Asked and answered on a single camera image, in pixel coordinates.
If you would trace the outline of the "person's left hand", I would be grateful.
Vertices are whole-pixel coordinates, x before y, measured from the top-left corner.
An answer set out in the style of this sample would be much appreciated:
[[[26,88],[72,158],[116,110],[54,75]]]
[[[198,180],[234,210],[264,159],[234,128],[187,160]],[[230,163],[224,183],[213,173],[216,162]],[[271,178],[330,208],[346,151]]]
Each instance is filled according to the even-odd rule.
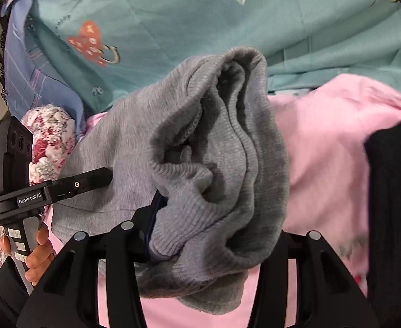
[[[46,224],[41,223],[36,234],[38,246],[27,256],[25,264],[28,270],[25,272],[26,280],[36,286],[41,277],[51,265],[56,253],[49,239],[49,230]]]

